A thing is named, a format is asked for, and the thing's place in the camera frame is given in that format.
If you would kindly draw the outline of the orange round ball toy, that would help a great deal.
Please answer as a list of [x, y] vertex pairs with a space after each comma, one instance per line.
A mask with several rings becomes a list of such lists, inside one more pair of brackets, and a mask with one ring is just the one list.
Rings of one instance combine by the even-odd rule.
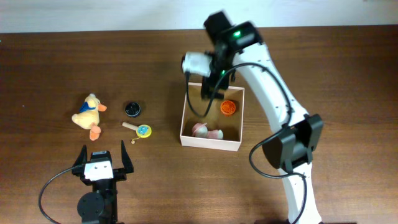
[[236, 104], [231, 100], [224, 100], [220, 104], [220, 111], [225, 116], [231, 116], [236, 112]]

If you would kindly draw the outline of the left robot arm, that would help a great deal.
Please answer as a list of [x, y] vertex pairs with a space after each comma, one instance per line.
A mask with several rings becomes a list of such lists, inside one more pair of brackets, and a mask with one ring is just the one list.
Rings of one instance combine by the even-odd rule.
[[84, 224], [118, 223], [117, 183], [127, 180], [134, 172], [134, 166], [125, 144], [121, 141], [121, 160], [123, 167], [114, 169], [109, 151], [91, 153], [83, 146], [77, 157], [72, 174], [79, 177], [92, 191], [84, 194], [78, 201], [77, 212]]

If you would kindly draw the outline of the black round cap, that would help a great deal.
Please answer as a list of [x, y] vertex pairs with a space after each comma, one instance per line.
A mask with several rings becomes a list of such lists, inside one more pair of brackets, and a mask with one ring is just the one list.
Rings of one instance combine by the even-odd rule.
[[124, 112], [131, 118], [135, 118], [141, 113], [141, 106], [137, 102], [129, 102], [124, 109]]

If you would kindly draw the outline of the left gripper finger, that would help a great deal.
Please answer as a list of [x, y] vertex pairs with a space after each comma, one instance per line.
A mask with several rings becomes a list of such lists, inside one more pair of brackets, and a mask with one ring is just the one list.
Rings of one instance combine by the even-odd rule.
[[134, 166], [132, 164], [131, 158], [129, 157], [129, 154], [127, 153], [127, 150], [126, 150], [123, 140], [121, 140], [121, 159], [122, 159], [122, 164], [124, 166], [125, 171], [133, 172]]
[[75, 163], [74, 163], [74, 168], [82, 168], [87, 162], [87, 147], [86, 145], [83, 145]]

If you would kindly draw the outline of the pink hat duck figurine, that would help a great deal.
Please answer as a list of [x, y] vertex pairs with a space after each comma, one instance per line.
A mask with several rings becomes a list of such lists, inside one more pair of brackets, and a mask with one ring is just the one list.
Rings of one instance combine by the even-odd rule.
[[192, 136], [196, 138], [223, 140], [224, 134], [220, 129], [209, 130], [206, 123], [197, 123], [192, 128]]

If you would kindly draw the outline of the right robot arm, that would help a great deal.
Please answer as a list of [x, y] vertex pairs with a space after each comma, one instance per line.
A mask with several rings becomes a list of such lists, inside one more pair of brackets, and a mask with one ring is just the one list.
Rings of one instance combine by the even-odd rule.
[[236, 72], [245, 79], [264, 110], [272, 135], [257, 143], [277, 175], [266, 174], [250, 159], [261, 176], [280, 179], [288, 201], [289, 223], [321, 223], [312, 187], [313, 152], [323, 129], [319, 114], [310, 115], [295, 99], [277, 71], [258, 30], [252, 22], [232, 25], [225, 13], [216, 12], [204, 22], [214, 51], [207, 53], [209, 72], [202, 80], [201, 97], [221, 98]]

